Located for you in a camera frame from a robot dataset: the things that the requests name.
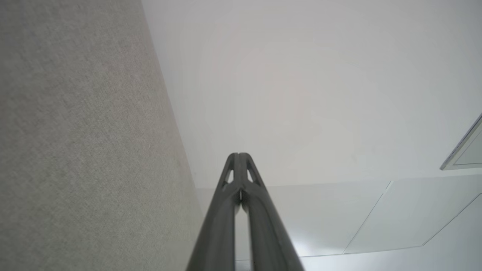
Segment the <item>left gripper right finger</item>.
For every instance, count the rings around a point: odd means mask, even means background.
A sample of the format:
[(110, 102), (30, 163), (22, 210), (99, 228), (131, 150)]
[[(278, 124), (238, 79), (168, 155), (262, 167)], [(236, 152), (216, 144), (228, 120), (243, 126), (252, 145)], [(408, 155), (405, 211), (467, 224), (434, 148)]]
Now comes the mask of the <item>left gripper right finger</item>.
[(240, 153), (241, 204), (248, 215), (253, 271), (303, 271), (252, 157)]

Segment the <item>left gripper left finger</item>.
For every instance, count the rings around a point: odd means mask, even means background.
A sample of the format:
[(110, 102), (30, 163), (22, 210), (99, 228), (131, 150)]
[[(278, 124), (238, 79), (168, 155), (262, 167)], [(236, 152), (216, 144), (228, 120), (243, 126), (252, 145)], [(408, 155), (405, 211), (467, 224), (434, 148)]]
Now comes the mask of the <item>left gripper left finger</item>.
[(235, 216), (241, 203), (239, 153), (224, 165), (186, 270), (235, 270)]

